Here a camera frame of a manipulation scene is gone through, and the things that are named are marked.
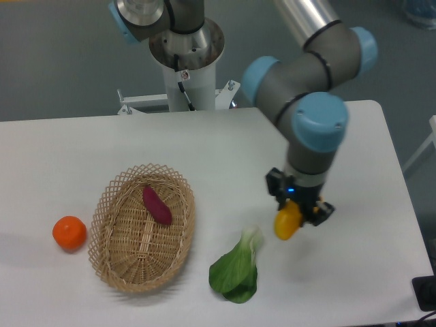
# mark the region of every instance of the yellow object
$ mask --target yellow object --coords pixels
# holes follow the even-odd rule
[[[288,240],[300,228],[301,223],[302,214],[297,203],[289,200],[275,217],[275,234],[281,240]]]

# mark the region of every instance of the woven basket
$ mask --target woven basket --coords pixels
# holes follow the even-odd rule
[[[156,223],[145,209],[146,185],[170,208],[171,225]],[[102,194],[91,224],[89,261],[96,275],[118,290],[155,289],[183,265],[194,221],[193,193],[182,175],[167,166],[135,166],[118,175]]]

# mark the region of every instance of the robotic arm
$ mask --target robotic arm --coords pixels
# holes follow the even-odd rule
[[[283,171],[273,168],[266,175],[279,213],[291,210],[290,204],[298,206],[299,225],[319,225],[334,211],[320,192],[348,122],[343,101],[327,92],[371,69],[377,44],[363,28],[348,29],[327,0],[274,2],[303,54],[290,64],[273,57],[257,59],[241,86],[289,141]],[[221,29],[204,18],[204,0],[115,0],[110,9],[127,41],[150,38],[153,56],[176,72],[179,67],[201,70],[222,53]],[[185,88],[176,82],[189,103]],[[189,94],[196,96],[194,89]]]
[[[279,210],[296,203],[302,222],[319,225],[334,211],[320,191],[347,127],[347,108],[327,93],[373,67],[377,44],[361,27],[348,29],[327,1],[275,0],[303,55],[288,65],[261,57],[245,72],[242,88],[289,141],[283,171],[266,176]]]

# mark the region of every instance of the cable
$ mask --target cable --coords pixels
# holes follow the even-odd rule
[[[434,316],[434,315],[436,315],[436,311],[430,312],[428,315],[425,315],[424,317],[421,317],[419,320],[417,320],[417,321],[415,322],[415,324],[412,325],[412,327],[418,327],[419,325],[422,324],[422,322],[423,322],[425,319],[430,318],[430,317],[432,317],[432,316]]]
[[[179,72],[179,69],[178,69],[178,58],[179,58],[178,54],[174,54],[174,71],[176,73]],[[191,100],[189,99],[188,94],[186,93],[186,90],[185,90],[185,88],[183,86],[182,81],[177,82],[177,85],[178,85],[178,89],[180,90],[180,92],[185,96],[185,99],[186,99],[189,111],[197,111],[195,109],[195,107],[193,106]]]

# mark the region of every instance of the green leafy vegetable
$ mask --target green leafy vegetable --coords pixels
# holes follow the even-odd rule
[[[257,291],[255,251],[263,241],[259,227],[242,232],[238,244],[209,268],[209,285],[234,303],[247,302]]]

